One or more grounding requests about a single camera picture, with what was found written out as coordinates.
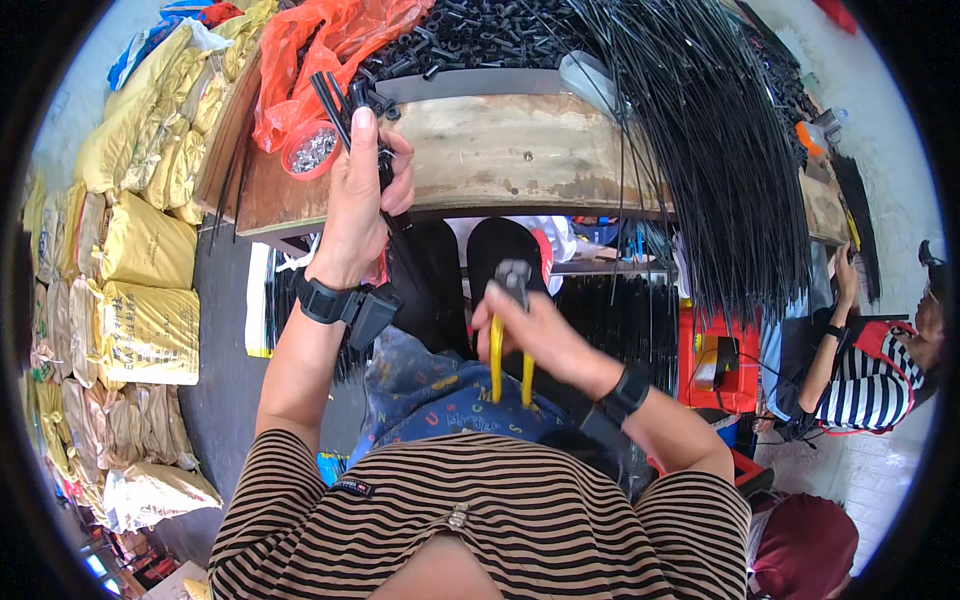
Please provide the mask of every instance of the brown striped shirt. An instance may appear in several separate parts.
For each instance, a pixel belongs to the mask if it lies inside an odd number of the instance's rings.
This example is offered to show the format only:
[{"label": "brown striped shirt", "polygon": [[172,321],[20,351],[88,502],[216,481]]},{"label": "brown striped shirt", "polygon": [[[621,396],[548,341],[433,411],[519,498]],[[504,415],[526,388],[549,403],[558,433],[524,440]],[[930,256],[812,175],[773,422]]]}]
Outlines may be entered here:
[{"label": "brown striped shirt", "polygon": [[437,533],[508,600],[745,594],[750,510],[711,474],[662,477],[631,507],[560,450],[462,433],[390,444],[343,479],[372,494],[328,490],[300,439],[260,434],[213,547],[214,597],[367,597]]}]

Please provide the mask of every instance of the black pants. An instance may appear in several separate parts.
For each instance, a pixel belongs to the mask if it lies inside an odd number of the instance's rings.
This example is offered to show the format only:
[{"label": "black pants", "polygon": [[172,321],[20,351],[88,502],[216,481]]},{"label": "black pants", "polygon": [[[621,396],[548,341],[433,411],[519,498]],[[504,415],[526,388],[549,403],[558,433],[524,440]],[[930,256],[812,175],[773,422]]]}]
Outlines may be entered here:
[{"label": "black pants", "polygon": [[[419,271],[407,272],[399,260],[396,245],[388,248],[390,281],[403,298],[403,309],[394,325],[416,337],[437,354],[453,350],[467,360],[476,351],[467,336],[464,292],[461,283],[457,238],[442,220],[414,223],[404,231],[410,258]],[[533,268],[527,288],[546,292],[540,246],[524,226],[501,218],[481,221],[467,241],[467,274],[472,307],[483,299],[487,282],[497,265],[512,258],[527,261]]]}]

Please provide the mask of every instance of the red vest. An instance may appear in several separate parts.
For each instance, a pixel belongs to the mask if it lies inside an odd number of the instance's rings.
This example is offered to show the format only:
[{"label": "red vest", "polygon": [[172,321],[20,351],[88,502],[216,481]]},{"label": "red vest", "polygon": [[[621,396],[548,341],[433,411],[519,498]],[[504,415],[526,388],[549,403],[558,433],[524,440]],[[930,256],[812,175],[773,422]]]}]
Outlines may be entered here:
[{"label": "red vest", "polygon": [[[853,342],[853,347],[859,349],[861,352],[875,360],[879,360],[887,365],[890,365],[894,372],[899,375],[903,381],[906,381],[908,396],[905,415],[908,415],[910,414],[910,411],[913,410],[913,385],[910,383],[910,378],[907,377],[906,373],[903,372],[903,369],[900,368],[900,365],[898,365],[895,360],[890,358],[887,353],[883,351],[883,340],[886,339],[887,333],[889,333],[894,327],[899,327],[900,329],[908,332],[910,335],[917,335],[917,330],[911,327],[910,324],[904,323],[903,321],[870,321],[863,326],[863,330],[860,331],[860,335],[857,336],[856,341]],[[829,431],[826,427],[824,427],[822,422],[820,423],[820,427],[827,432],[828,435],[833,436],[849,435],[862,431]],[[872,433],[886,433],[891,429],[893,429],[893,425],[890,425],[886,429],[873,431]]]}]

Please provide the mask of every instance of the plier handle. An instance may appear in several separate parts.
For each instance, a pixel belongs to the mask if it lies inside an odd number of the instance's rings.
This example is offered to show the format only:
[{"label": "plier handle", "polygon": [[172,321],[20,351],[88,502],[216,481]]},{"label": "plier handle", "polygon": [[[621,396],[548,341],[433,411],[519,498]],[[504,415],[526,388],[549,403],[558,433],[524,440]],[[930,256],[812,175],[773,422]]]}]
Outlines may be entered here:
[{"label": "plier handle", "polygon": [[[529,292],[527,284],[533,268],[525,260],[507,258],[496,267],[493,279],[500,284],[507,294],[519,304],[524,311],[530,311]],[[500,401],[503,388],[503,373],[501,363],[503,359],[503,322],[497,315],[493,315],[490,328],[490,375],[492,378],[491,394],[493,403]],[[523,386],[520,389],[523,405],[530,407],[534,401],[534,357],[523,352]]]}]

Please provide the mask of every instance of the wooden board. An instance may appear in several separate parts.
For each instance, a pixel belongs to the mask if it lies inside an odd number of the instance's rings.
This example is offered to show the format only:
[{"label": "wooden board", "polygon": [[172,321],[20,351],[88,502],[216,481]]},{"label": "wooden board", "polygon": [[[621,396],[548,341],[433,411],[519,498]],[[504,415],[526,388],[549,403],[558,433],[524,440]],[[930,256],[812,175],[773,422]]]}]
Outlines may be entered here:
[{"label": "wooden board", "polygon": [[840,203],[840,184],[836,180],[822,183],[801,171],[800,189],[804,192],[810,238],[838,246],[850,240],[847,216]]},{"label": "wooden board", "polygon": [[235,199],[249,146],[250,134],[245,131],[245,125],[259,93],[260,44],[256,43],[233,85],[227,89],[213,129],[204,139],[206,152],[197,171],[193,192],[194,202],[202,205],[206,212],[216,213],[220,195],[226,186],[228,202],[224,219],[230,223],[234,222]]},{"label": "wooden board", "polygon": [[[615,214],[619,208],[619,132],[571,94],[462,96],[400,111],[399,121],[384,125],[402,132],[416,151],[413,213]],[[278,154],[251,152],[239,235],[303,233],[324,221],[328,176],[296,181]],[[659,214],[654,184],[637,182],[627,161],[624,208]]]}]

